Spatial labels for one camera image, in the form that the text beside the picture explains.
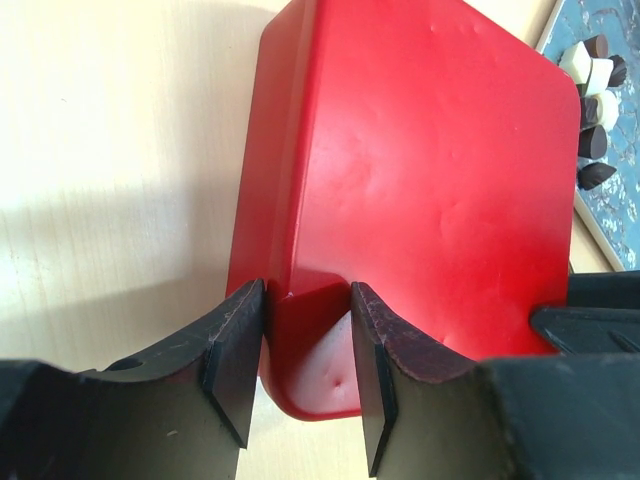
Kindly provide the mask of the red box lid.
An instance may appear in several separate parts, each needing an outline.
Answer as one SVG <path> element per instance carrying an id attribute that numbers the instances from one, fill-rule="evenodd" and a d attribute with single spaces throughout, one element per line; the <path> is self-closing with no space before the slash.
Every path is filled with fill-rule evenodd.
<path id="1" fill-rule="evenodd" d="M 259 44 L 227 287 L 267 287 L 288 415 L 360 411 L 350 287 L 473 360 L 548 352 L 567 294 L 580 102 L 462 1 L 293 1 Z"/>

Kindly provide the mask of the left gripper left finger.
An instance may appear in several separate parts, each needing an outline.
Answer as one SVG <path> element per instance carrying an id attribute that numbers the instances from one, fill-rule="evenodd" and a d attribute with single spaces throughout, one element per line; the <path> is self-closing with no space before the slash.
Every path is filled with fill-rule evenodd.
<path id="1" fill-rule="evenodd" d="M 264 324 L 253 280 L 103 371 L 1 364 L 5 479 L 232 479 L 248 444 Z"/>

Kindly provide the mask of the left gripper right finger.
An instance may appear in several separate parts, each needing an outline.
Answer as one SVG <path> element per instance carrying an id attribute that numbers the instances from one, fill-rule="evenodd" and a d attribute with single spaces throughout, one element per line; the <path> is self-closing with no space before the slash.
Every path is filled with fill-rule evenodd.
<path id="1" fill-rule="evenodd" d="M 378 479 L 635 479 L 639 352 L 475 362 L 352 287 L 368 470 Z"/>

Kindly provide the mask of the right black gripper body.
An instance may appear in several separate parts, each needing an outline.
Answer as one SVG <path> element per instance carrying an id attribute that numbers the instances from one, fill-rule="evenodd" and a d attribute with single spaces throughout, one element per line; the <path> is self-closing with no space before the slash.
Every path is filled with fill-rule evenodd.
<path id="1" fill-rule="evenodd" d="M 639 273 L 574 273 L 566 304 L 530 317 L 532 329 L 565 354 L 639 352 Z"/>

